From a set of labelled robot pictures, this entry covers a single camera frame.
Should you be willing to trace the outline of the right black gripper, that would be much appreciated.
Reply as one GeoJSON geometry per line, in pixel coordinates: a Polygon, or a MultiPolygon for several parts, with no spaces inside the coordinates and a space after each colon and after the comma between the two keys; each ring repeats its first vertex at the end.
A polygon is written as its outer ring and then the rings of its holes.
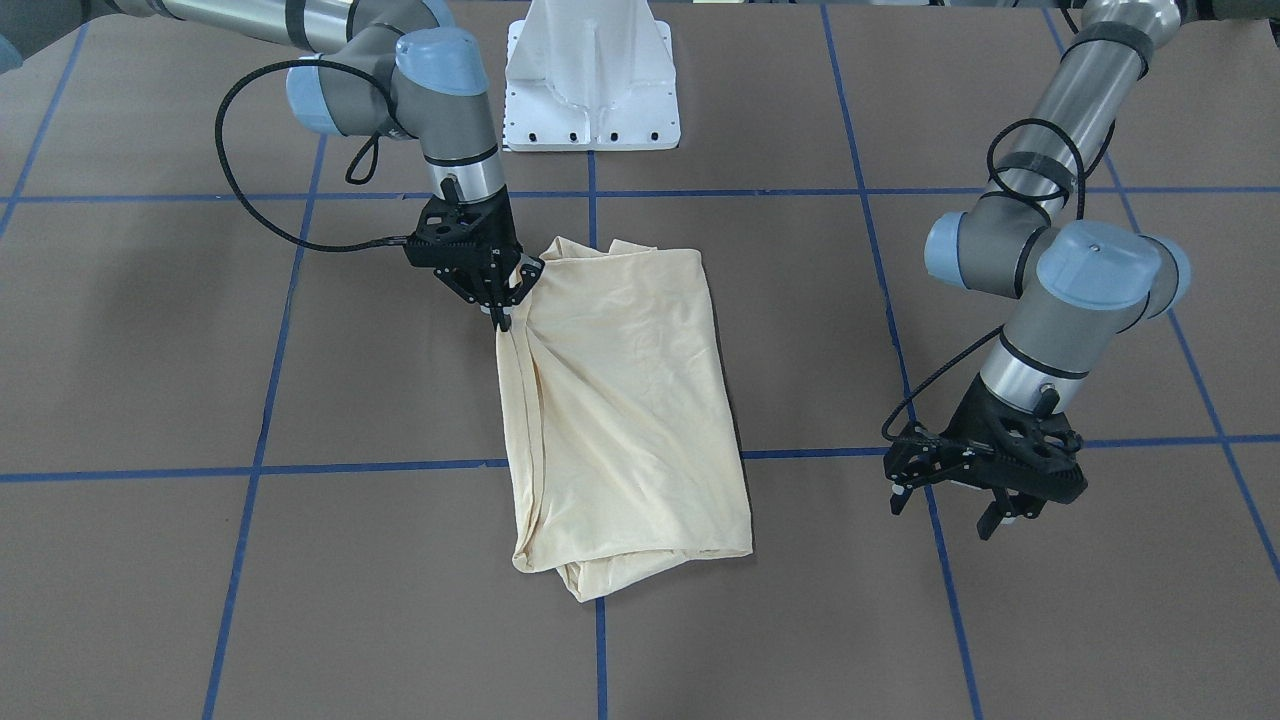
{"type": "Polygon", "coordinates": [[[430,199],[404,254],[412,266],[433,269],[463,301],[480,305],[499,332],[509,331],[515,309],[545,268],[517,241],[506,190],[477,202],[430,199]]]}

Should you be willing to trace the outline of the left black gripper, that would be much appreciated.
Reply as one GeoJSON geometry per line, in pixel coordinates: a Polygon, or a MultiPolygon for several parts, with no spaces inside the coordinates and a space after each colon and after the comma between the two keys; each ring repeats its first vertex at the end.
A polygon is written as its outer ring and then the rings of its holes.
{"type": "Polygon", "coordinates": [[[1056,413],[1055,386],[1041,386],[1032,398],[1032,410],[1023,411],[975,378],[945,430],[909,421],[901,432],[887,433],[891,514],[900,516],[922,487],[955,482],[987,489],[993,500],[975,529],[988,541],[1012,515],[1037,516],[1048,502],[1075,501],[1088,486],[1076,461],[1082,437],[1056,413]]]}

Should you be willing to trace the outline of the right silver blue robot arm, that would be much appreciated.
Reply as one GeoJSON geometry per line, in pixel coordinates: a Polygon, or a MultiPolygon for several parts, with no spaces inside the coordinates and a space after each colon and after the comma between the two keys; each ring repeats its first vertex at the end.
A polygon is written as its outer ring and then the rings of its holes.
{"type": "Polygon", "coordinates": [[[543,263],[517,240],[476,38],[444,1],[5,1],[3,69],[106,15],[164,17],[269,44],[302,58],[253,70],[227,92],[215,150],[238,202],[253,210],[225,149],[230,104],[256,79],[285,77],[294,118],[319,135],[362,137],[358,160],[376,161],[384,138],[420,146],[429,200],[406,236],[346,246],[403,249],[506,332],[543,263]]]}

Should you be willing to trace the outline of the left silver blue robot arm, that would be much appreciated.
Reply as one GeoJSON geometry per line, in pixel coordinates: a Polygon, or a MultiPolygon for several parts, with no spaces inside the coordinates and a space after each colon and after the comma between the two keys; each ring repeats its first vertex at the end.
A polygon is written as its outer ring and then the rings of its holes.
{"type": "Polygon", "coordinates": [[[1236,456],[1224,411],[1239,409],[1263,420],[1262,430],[1245,434],[1248,441],[1277,442],[1277,318],[1262,320],[1263,342],[1254,343],[1252,313],[1228,311],[1225,324],[1236,332],[1228,356],[1254,379],[1216,402],[1174,311],[1193,283],[1190,256],[1169,237],[1167,225],[1153,218],[1139,222],[1133,208],[1135,200],[1148,200],[1172,219],[1188,220],[1199,251],[1213,247],[1211,231],[1235,227],[1233,209],[1247,209],[1262,236],[1230,252],[1229,263],[1239,266],[1260,250],[1253,275],[1276,295],[1277,182],[1144,184],[1115,177],[1124,220],[1085,218],[1092,176],[1115,172],[1108,159],[1115,120],[1158,51],[1188,26],[1276,19],[1275,1],[1084,4],[1033,113],[989,143],[983,193],[970,210],[942,215],[925,238],[924,263],[936,279],[1012,299],[1015,309],[975,342],[977,348],[989,346],[989,355],[943,429],[911,420],[896,430],[897,414],[886,419],[892,514],[916,492],[954,482],[991,495],[975,525],[988,539],[1001,525],[1038,518],[1048,503],[1075,501],[1087,482],[1076,457],[1083,441],[1068,409],[1111,341],[1151,322],[1172,328],[1211,439],[1231,469],[1236,456]]]}

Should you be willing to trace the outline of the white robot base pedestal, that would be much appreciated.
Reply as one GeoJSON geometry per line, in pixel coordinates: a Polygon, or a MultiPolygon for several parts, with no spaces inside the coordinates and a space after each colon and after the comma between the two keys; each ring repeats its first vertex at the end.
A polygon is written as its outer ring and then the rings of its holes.
{"type": "Polygon", "coordinates": [[[509,151],[675,149],[671,27],[646,1],[534,1],[507,31],[504,101],[509,151]]]}

